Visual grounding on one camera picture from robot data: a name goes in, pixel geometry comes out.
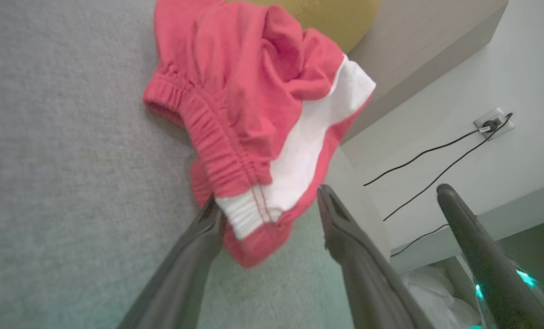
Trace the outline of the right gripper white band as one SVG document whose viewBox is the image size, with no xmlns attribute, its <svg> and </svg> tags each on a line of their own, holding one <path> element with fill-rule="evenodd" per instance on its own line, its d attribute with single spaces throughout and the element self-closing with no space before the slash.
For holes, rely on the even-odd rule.
<svg viewBox="0 0 544 329">
<path fill-rule="evenodd" d="M 477 216 L 450 185 L 437 187 L 437 201 L 474 277 L 481 319 L 471 329 L 544 329 L 544 286 L 523 269 L 515 269 Z M 524 300 L 488 298 L 491 293 L 518 294 Z"/>
</svg>

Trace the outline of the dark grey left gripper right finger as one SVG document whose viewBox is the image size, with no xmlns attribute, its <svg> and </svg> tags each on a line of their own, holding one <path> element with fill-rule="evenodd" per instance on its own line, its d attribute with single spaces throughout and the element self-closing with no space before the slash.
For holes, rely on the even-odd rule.
<svg viewBox="0 0 544 329">
<path fill-rule="evenodd" d="M 382 252 L 329 185 L 317 189 L 325 248 L 341 266 L 356 329 L 431 329 Z"/>
</svg>

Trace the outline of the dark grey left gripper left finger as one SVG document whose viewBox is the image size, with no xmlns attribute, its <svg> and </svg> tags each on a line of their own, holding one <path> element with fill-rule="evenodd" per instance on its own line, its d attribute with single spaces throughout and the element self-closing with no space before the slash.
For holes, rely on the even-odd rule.
<svg viewBox="0 0 544 329">
<path fill-rule="evenodd" d="M 214 196 L 193 219 L 119 324 L 120 329 L 196 329 L 211 265 L 222 249 Z"/>
</svg>

